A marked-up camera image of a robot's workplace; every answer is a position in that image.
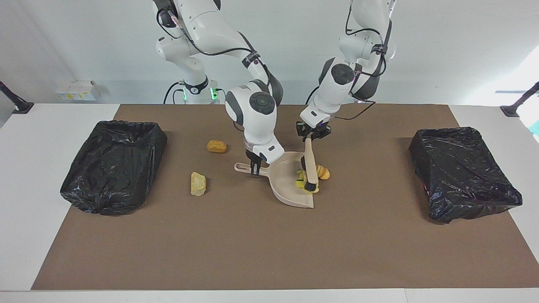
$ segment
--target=black trash bag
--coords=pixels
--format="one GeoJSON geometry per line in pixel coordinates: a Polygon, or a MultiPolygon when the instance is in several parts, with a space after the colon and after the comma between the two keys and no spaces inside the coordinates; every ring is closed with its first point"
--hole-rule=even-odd
{"type": "Polygon", "coordinates": [[[157,123],[99,122],[60,194],[84,212],[125,215],[144,203],[166,145],[167,135],[157,123]]]}
{"type": "Polygon", "coordinates": [[[432,219],[475,219],[522,205],[522,195],[474,128],[419,130],[409,150],[429,197],[432,219]]]}

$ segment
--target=beige dustpan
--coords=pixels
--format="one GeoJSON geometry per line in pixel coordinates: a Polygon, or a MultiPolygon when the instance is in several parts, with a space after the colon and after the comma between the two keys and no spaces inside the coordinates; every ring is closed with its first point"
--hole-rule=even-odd
{"type": "MultiPolygon", "coordinates": [[[[301,157],[304,153],[287,151],[268,168],[260,168],[260,175],[269,178],[273,194],[279,201],[290,206],[314,208],[313,195],[296,186],[301,157]]],[[[251,173],[251,166],[236,163],[234,169],[241,173],[251,173]]]]}

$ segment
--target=bin covered with black bag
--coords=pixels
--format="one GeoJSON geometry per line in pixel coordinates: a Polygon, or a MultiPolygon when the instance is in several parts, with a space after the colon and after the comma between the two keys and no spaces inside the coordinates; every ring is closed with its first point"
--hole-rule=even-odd
{"type": "Polygon", "coordinates": [[[430,217],[443,223],[499,214],[522,205],[521,194],[474,128],[422,129],[410,144],[430,217]]]}
{"type": "Polygon", "coordinates": [[[144,203],[166,145],[167,135],[157,123],[99,122],[60,194],[84,212],[125,215],[144,203]]]}

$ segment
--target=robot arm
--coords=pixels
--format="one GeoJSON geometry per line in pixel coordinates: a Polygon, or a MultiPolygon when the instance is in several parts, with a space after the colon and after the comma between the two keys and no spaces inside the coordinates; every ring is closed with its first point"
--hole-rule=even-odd
{"type": "Polygon", "coordinates": [[[339,39],[344,58],[326,62],[319,77],[320,87],[313,101],[300,114],[298,134],[319,139],[331,133],[328,122],[336,115],[348,95],[368,100],[385,72],[391,35],[390,16],[395,0],[352,0],[345,35],[339,39]],[[353,16],[360,30],[349,30],[353,16]]]}
{"type": "Polygon", "coordinates": [[[220,1],[154,0],[154,3],[158,22],[170,36],[160,39],[158,51],[161,49],[166,60],[176,63],[189,77],[184,79],[188,89],[195,87],[194,92],[199,92],[208,81],[202,63],[191,58],[197,53],[236,57],[253,76],[254,80],[227,92],[225,106],[230,118],[245,129],[251,173],[259,175],[262,160],[272,163],[285,152],[273,133],[277,106],[283,95],[281,84],[247,38],[222,18],[220,1]]]}

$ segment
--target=brown table mat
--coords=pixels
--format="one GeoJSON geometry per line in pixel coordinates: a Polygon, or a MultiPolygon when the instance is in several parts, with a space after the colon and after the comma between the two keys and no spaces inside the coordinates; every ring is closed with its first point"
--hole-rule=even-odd
{"type": "MultiPolygon", "coordinates": [[[[279,107],[286,150],[303,150],[302,109],[279,107]]],[[[458,126],[447,106],[376,105],[332,121],[333,134],[314,142],[331,171],[315,209],[282,204],[267,179],[233,170],[247,158],[223,106],[122,105],[115,118],[167,132],[155,185],[128,216],[71,208],[33,290],[539,287],[539,265],[509,213],[429,220],[407,148],[418,129],[458,126]],[[230,151],[208,153],[211,139],[230,151]],[[202,197],[190,196],[193,171],[209,179],[202,197]]]]}

